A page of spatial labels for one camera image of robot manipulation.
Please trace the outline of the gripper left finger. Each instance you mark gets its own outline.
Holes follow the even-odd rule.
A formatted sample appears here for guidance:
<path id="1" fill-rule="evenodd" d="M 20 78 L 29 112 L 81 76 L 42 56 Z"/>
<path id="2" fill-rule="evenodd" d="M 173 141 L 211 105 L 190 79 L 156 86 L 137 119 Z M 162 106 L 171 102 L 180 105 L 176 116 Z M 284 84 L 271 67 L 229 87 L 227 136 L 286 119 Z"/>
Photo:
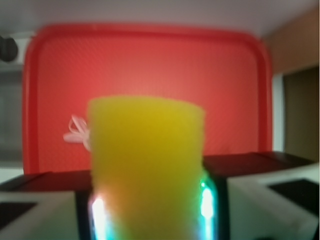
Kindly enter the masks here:
<path id="1" fill-rule="evenodd" d="M 88 170 L 24 174 L 0 185 L 2 240 L 103 240 Z"/>

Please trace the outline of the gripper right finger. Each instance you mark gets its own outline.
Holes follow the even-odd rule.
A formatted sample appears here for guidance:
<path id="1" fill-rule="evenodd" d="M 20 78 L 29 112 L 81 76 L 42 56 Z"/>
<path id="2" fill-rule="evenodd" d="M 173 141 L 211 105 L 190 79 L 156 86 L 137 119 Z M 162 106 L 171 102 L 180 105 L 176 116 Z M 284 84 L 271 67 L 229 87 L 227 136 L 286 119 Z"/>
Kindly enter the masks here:
<path id="1" fill-rule="evenodd" d="M 317 240 L 320 166 L 288 153 L 206 155 L 210 240 Z"/>

